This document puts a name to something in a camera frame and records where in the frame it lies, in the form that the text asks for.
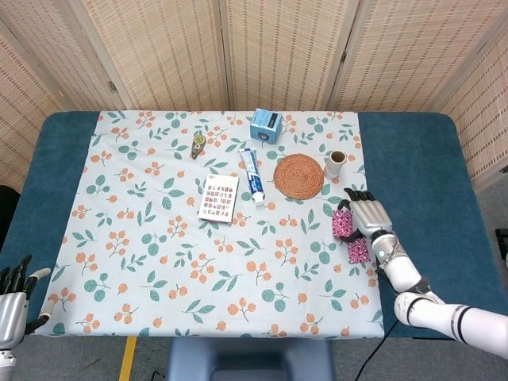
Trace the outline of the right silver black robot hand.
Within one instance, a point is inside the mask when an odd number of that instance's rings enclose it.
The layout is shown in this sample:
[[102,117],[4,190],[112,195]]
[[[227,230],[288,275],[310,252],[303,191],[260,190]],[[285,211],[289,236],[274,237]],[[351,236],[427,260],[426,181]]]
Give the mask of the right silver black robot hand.
[[340,234],[338,238],[346,243],[351,243],[365,237],[374,241],[378,237],[392,233],[392,221],[379,200],[368,190],[344,189],[349,200],[343,199],[339,209],[343,206],[351,212],[353,231],[348,234]]

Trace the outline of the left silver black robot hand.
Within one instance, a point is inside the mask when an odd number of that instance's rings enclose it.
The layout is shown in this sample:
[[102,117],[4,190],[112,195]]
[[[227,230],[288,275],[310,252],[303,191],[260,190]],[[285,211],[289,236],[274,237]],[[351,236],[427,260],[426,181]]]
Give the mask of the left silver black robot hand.
[[56,302],[49,299],[40,310],[37,319],[28,321],[29,302],[39,279],[51,273],[48,267],[41,268],[26,278],[26,271],[32,259],[24,257],[14,268],[1,270],[1,351],[11,351],[25,335],[34,333],[45,325],[54,310]]

